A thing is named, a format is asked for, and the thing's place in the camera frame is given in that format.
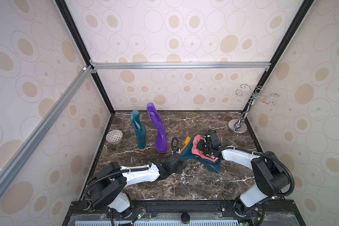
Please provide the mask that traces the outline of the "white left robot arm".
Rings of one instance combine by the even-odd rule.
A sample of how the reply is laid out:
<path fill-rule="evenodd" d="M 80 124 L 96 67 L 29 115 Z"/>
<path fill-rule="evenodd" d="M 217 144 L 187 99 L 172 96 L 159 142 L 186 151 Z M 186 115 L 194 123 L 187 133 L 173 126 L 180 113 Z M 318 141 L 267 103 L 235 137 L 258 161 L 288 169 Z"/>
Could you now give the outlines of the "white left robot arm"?
<path fill-rule="evenodd" d="M 84 197 L 95 210 L 109 207 L 127 216 L 133 209 L 131 200 L 122 190 L 142 182 L 167 179 L 172 174 L 182 174 L 186 161 L 174 153 L 168 158 L 154 158 L 149 164 L 137 167 L 120 166 L 112 162 L 89 179 Z"/>

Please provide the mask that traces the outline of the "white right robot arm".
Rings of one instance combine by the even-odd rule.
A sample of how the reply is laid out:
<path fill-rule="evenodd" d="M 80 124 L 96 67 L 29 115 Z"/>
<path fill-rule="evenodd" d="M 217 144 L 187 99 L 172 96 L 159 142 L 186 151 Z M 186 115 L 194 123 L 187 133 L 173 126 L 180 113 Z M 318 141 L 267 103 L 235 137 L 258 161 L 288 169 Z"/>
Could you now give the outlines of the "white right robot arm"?
<path fill-rule="evenodd" d="M 273 152 L 251 152 L 221 144 L 214 130 L 206 131 L 204 136 L 196 135 L 192 143 L 191 153 L 203 163 L 215 166 L 224 160 L 253 171 L 255 184 L 238 196 L 234 203 L 239 215 L 244 215 L 255 204 L 263 203 L 273 196 L 285 197 L 294 191 L 294 176 Z"/>

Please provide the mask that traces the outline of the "purple rubber boot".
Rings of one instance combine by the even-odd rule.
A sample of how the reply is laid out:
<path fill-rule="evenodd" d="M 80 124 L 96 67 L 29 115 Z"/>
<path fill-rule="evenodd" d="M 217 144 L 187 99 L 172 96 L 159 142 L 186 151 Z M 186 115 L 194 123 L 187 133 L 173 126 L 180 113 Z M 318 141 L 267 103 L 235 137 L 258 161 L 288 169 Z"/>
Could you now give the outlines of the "purple rubber boot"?
<path fill-rule="evenodd" d="M 156 137 L 156 143 L 155 143 L 156 150 L 159 153 L 165 153 L 168 148 L 165 124 L 161 120 L 153 103 L 150 102 L 147 104 L 147 112 L 154 126 L 157 128 L 157 137 Z"/>

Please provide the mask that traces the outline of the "pink microfiber cloth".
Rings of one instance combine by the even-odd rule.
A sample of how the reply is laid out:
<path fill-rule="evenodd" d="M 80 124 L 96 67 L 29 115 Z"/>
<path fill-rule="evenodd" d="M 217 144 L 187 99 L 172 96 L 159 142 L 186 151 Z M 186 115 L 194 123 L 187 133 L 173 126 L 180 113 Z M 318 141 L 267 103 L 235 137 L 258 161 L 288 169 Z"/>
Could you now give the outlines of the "pink microfiber cloth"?
<path fill-rule="evenodd" d="M 193 147 L 191 149 L 191 153 L 196 155 L 198 158 L 201 158 L 203 160 L 206 160 L 212 163 L 215 163 L 216 161 L 218 161 L 219 158 L 214 157 L 214 156 L 212 157 L 208 156 L 204 154 L 204 152 L 198 148 L 198 145 L 200 144 L 200 142 L 202 142 L 201 144 L 206 144 L 205 139 L 201 135 L 198 134 L 193 139 Z"/>

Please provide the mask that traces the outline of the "teal rubber boot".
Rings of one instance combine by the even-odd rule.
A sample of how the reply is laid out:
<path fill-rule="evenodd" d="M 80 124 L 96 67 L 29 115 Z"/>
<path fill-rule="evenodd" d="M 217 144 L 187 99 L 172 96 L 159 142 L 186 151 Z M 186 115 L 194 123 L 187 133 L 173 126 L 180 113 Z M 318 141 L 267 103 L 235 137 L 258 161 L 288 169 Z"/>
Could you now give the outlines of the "teal rubber boot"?
<path fill-rule="evenodd" d="M 180 150 L 180 154 L 185 160 L 188 159 L 194 159 L 200 163 L 202 163 L 204 166 L 209 168 L 210 170 L 214 171 L 215 173 L 220 173 L 220 168 L 221 168 L 221 160 L 217 159 L 215 162 L 212 162 L 210 160 L 201 158 L 195 154 L 192 153 L 192 148 L 193 148 L 193 138 L 187 137 L 185 139 L 185 142 L 183 144 L 182 149 Z"/>
<path fill-rule="evenodd" d="M 140 121 L 139 111 L 131 112 L 131 123 L 133 125 L 137 138 L 137 146 L 140 151 L 145 151 L 147 148 L 147 129 Z"/>

